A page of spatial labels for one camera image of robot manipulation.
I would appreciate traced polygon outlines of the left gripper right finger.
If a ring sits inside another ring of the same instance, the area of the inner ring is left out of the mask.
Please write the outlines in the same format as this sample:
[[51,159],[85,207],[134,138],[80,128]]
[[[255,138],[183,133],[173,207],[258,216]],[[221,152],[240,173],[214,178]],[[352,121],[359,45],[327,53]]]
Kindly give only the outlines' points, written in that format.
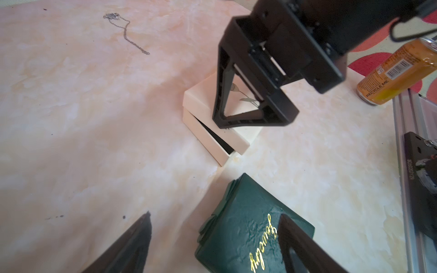
[[277,231],[286,272],[346,272],[286,214],[281,215]]

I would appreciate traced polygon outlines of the cream lift-off box lid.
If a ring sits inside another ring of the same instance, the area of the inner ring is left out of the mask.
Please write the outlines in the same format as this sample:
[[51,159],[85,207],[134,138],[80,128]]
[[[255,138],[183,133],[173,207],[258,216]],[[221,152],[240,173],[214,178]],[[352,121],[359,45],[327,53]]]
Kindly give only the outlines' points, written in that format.
[[[212,119],[216,99],[216,85],[217,73],[214,73],[186,90],[184,92],[183,107],[242,155],[250,148],[262,128],[259,126],[243,126],[220,129]],[[254,94],[242,79],[238,75],[234,75],[224,116],[230,117],[256,110],[258,104],[254,101]]]

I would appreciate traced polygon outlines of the green jewelry box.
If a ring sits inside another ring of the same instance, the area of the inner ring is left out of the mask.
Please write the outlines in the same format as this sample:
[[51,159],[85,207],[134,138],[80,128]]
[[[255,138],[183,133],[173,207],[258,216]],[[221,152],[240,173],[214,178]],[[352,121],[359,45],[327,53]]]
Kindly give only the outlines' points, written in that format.
[[284,273],[277,234],[282,214],[314,236],[312,224],[242,174],[201,226],[196,259],[211,273]]

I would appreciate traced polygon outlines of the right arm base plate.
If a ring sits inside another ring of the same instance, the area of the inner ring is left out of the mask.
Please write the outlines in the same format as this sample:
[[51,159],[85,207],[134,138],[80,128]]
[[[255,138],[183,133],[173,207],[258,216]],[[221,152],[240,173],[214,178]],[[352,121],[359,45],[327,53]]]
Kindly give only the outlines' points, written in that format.
[[413,132],[404,135],[407,178],[415,227],[437,240],[437,148]]

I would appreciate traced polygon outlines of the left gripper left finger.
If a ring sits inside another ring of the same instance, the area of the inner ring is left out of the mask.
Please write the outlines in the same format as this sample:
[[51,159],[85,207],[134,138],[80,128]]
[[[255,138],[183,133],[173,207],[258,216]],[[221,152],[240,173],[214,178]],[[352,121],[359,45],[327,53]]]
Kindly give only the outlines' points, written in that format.
[[150,212],[142,215],[85,273],[142,273],[152,237]]

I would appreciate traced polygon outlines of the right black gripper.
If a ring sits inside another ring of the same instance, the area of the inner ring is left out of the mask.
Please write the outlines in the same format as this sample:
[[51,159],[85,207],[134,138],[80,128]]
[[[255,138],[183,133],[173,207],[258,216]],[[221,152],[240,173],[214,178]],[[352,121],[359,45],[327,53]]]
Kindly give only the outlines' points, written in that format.
[[[435,1],[258,1],[231,19],[220,41],[213,121],[220,129],[293,123],[299,110],[281,86],[303,78],[325,93],[345,79],[349,51],[395,19],[436,8]],[[226,117],[234,75],[259,106]]]

